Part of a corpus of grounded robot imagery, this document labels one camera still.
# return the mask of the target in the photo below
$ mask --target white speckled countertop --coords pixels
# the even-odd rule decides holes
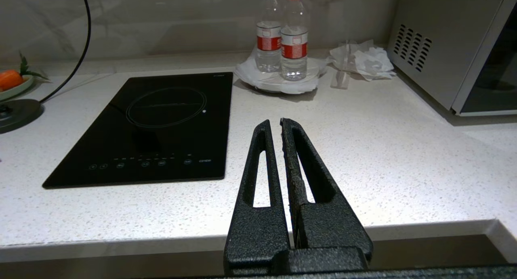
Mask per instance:
[[[388,226],[406,224],[445,225],[437,235],[455,233],[453,227],[486,233],[492,220],[517,235],[517,123],[452,126],[398,77],[351,79],[340,90],[330,87],[333,69],[315,93],[299,96],[234,84],[224,180],[41,187],[129,77],[232,70],[206,62],[171,68],[76,76],[39,119],[0,135],[0,261],[222,248],[251,134],[265,119],[288,213],[281,117],[304,127],[374,237],[388,238]],[[27,97],[40,99],[53,88],[42,84]],[[265,203],[266,191],[257,189],[257,203]],[[384,235],[375,232],[384,226]]]

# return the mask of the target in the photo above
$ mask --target induction cooktop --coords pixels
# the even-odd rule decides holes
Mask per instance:
[[[128,79],[43,187],[224,178],[232,79]]]

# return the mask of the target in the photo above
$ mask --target wall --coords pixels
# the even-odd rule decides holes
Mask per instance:
[[[305,0],[310,47],[342,40],[387,43],[397,0]],[[89,0],[87,58],[250,50],[258,0]],[[86,36],[83,0],[0,0],[0,63],[74,60]]]

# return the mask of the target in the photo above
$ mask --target water bottle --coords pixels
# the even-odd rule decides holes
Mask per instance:
[[[301,0],[288,0],[282,23],[281,75],[297,81],[307,76],[309,14]]]
[[[277,0],[262,0],[257,14],[257,55],[255,62],[262,72],[280,70],[282,13]]]

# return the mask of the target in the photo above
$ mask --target plate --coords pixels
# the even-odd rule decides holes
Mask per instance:
[[[34,76],[24,75],[22,77],[23,77],[23,80],[25,80],[25,82],[23,82],[22,84],[20,84],[18,86],[15,86],[11,89],[0,92],[0,101],[3,101],[5,99],[10,99],[11,97],[13,97],[15,95],[19,95],[20,93],[24,92],[29,87],[31,87],[31,85],[34,82]]]

